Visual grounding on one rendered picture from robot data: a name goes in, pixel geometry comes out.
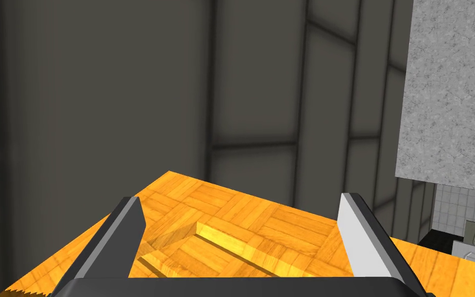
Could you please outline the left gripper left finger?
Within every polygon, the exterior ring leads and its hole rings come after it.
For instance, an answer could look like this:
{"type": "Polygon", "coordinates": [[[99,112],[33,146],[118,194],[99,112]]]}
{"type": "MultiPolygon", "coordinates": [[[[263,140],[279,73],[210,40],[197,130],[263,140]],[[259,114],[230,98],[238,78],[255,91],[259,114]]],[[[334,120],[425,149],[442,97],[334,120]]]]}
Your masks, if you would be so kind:
{"type": "Polygon", "coordinates": [[[145,228],[140,198],[123,198],[77,257],[73,278],[127,278],[145,228]]]}

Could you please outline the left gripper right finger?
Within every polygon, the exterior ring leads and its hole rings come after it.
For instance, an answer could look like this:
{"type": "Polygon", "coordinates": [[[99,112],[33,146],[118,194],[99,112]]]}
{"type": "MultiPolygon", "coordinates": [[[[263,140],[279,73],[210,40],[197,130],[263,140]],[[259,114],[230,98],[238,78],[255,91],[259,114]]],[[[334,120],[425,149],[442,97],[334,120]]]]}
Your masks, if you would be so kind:
{"type": "Polygon", "coordinates": [[[406,283],[408,263],[359,194],[341,194],[337,226],[355,277],[392,277],[406,283]]]}

